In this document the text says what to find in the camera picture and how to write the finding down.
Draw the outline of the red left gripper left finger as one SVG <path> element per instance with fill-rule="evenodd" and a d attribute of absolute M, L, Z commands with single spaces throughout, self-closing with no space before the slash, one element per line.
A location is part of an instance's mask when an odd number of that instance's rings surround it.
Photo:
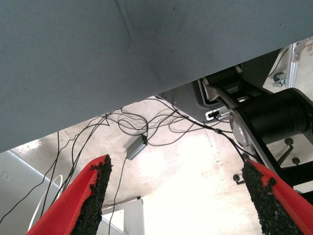
<path fill-rule="evenodd" d="M 108 154 L 90 161 L 27 233 L 95 235 L 111 171 Z"/>

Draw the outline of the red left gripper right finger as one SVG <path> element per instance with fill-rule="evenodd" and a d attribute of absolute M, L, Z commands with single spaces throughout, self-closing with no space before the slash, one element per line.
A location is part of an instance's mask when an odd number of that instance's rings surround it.
<path fill-rule="evenodd" d="M 262 234 L 311 235 L 313 206 L 266 166 L 247 160 L 242 169 Z"/>

